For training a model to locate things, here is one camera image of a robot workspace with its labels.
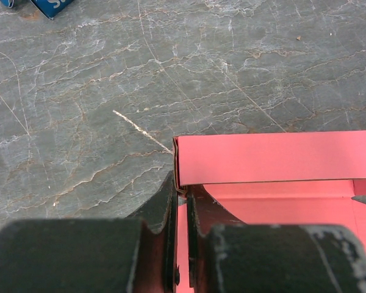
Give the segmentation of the blue razor box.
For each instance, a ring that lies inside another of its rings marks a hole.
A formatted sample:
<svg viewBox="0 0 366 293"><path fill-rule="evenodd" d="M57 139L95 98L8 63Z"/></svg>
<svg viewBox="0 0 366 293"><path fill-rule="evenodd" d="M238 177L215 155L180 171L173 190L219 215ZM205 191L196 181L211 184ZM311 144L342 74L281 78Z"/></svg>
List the blue razor box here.
<svg viewBox="0 0 366 293"><path fill-rule="evenodd" d="M0 0L3 6L14 9L26 1ZM70 5L73 0L29 0L45 17L53 20L54 17Z"/></svg>

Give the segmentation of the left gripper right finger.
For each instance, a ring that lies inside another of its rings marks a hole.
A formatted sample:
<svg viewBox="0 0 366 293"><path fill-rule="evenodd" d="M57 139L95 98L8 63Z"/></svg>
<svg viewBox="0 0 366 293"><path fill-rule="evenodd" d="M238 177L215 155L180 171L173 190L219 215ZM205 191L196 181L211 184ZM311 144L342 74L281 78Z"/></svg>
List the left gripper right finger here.
<svg viewBox="0 0 366 293"><path fill-rule="evenodd" d="M195 292L366 292L366 249L343 225L245 223L195 185L187 226Z"/></svg>

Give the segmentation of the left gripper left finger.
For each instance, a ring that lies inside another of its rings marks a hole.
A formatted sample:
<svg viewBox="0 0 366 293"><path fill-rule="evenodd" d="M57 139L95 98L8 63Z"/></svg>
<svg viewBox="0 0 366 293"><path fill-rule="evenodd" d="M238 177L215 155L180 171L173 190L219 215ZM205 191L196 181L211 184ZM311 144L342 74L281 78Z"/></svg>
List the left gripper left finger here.
<svg viewBox="0 0 366 293"><path fill-rule="evenodd" d="M125 218L11 222L0 230L0 292L175 292L177 229L172 173Z"/></svg>

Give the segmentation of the pink paper box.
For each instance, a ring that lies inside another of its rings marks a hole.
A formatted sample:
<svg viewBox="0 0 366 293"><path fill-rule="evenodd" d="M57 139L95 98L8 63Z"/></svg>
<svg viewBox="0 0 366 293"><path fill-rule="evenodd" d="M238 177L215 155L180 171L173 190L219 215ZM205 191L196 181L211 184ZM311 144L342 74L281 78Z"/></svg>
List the pink paper box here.
<svg viewBox="0 0 366 293"><path fill-rule="evenodd" d="M202 185L250 224L343 225L366 249L366 131L173 139L176 188ZM180 292L188 279L187 202L179 208Z"/></svg>

